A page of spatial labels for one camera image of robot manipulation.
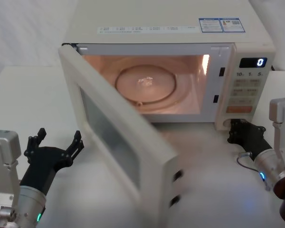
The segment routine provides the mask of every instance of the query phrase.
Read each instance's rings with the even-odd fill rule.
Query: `digital display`
[[[263,68],[266,62],[267,58],[242,58],[239,68]]]

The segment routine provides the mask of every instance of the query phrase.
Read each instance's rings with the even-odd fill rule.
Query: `blue sticker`
[[[199,18],[202,32],[223,32],[219,18]]]
[[[224,32],[245,32],[239,18],[220,18],[219,22]]]

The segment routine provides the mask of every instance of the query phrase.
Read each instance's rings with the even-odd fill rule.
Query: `table surface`
[[[285,72],[271,72],[253,123],[268,128],[269,100],[285,96]],[[22,151],[27,139],[45,127],[41,146],[67,148],[77,124],[59,67],[7,67],[0,75],[0,129],[19,134]],[[266,192],[256,172],[236,164],[243,149],[227,143],[227,132],[212,123],[160,124],[161,134],[180,153],[185,192],[169,218],[169,228],[285,228],[279,200]],[[74,165],[59,171],[47,195],[39,228],[142,227],[135,205],[109,172],[96,148],[86,147]],[[243,160],[253,165],[248,159]],[[19,178],[28,163],[19,158]]]

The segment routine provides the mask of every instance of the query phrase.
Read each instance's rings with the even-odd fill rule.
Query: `label sticker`
[[[155,26],[155,27],[98,27],[97,34],[174,34],[200,33],[198,26]]]
[[[224,32],[245,32],[239,18],[220,18]]]
[[[223,32],[219,18],[199,18],[202,32]]]

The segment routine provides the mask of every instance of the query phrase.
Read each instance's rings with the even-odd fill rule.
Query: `cable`
[[[242,166],[242,167],[244,167],[244,168],[246,168],[246,169],[249,169],[249,170],[258,172],[256,169],[253,169],[253,168],[250,168],[250,167],[248,167],[248,166],[245,166],[245,165],[241,164],[241,163],[239,162],[239,159],[240,159],[240,157],[237,157],[237,163],[238,163],[240,166]]]

